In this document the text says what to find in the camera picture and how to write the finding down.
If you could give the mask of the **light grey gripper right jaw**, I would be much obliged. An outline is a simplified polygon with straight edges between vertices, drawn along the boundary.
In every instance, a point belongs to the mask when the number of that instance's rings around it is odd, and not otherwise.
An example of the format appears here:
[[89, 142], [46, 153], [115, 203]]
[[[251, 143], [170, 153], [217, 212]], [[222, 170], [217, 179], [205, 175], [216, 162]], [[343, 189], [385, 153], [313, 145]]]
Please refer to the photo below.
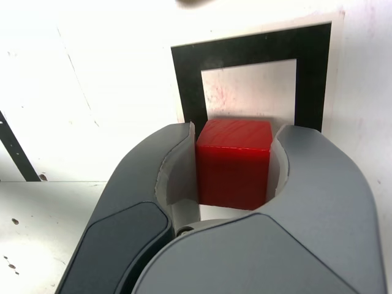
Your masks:
[[274, 197], [166, 245], [134, 293], [385, 293], [374, 196], [320, 132], [284, 126], [271, 154]]

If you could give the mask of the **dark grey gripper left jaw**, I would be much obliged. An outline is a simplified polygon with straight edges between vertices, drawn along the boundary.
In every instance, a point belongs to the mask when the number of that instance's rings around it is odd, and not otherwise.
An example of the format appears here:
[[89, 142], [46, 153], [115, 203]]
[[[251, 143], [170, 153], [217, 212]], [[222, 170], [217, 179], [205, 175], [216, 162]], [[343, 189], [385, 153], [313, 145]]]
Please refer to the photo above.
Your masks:
[[131, 293], [149, 261], [199, 220], [195, 127], [171, 124], [115, 168], [57, 292]]

